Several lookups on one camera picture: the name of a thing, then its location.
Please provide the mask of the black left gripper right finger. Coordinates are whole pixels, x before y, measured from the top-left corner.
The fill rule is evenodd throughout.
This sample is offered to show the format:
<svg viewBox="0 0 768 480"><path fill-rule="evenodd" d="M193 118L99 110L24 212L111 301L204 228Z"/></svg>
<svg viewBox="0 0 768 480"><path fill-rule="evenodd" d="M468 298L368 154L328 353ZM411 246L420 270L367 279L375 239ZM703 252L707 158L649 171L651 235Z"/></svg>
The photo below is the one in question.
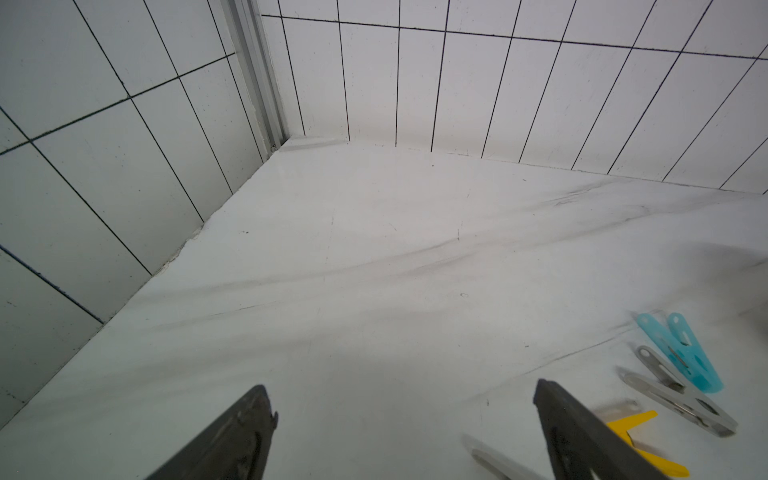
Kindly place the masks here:
<svg viewBox="0 0 768 480"><path fill-rule="evenodd" d="M665 475L555 381L533 398L557 479L663 479Z"/></svg>

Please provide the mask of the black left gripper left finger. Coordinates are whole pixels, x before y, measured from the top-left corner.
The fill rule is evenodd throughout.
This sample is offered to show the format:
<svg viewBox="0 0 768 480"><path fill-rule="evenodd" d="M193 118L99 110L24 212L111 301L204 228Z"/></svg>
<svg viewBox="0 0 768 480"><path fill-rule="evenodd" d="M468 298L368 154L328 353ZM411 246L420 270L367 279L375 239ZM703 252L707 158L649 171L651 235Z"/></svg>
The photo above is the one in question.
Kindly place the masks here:
<svg viewBox="0 0 768 480"><path fill-rule="evenodd" d="M151 479L261 479L279 415L256 385L160 466Z"/></svg>

